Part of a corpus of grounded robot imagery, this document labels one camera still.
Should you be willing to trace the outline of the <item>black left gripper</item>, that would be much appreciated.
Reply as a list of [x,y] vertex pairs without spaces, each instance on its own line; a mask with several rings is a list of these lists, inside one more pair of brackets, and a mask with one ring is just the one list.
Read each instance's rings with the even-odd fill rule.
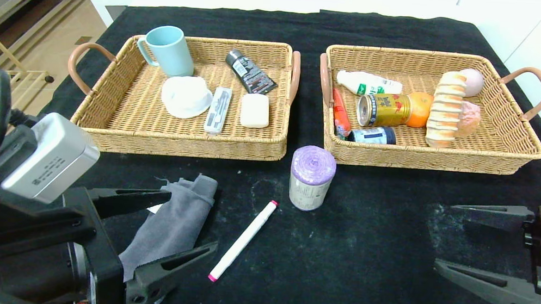
[[155,189],[45,187],[33,196],[0,188],[0,304],[157,304],[218,249],[211,242],[133,271],[101,219],[170,201]]

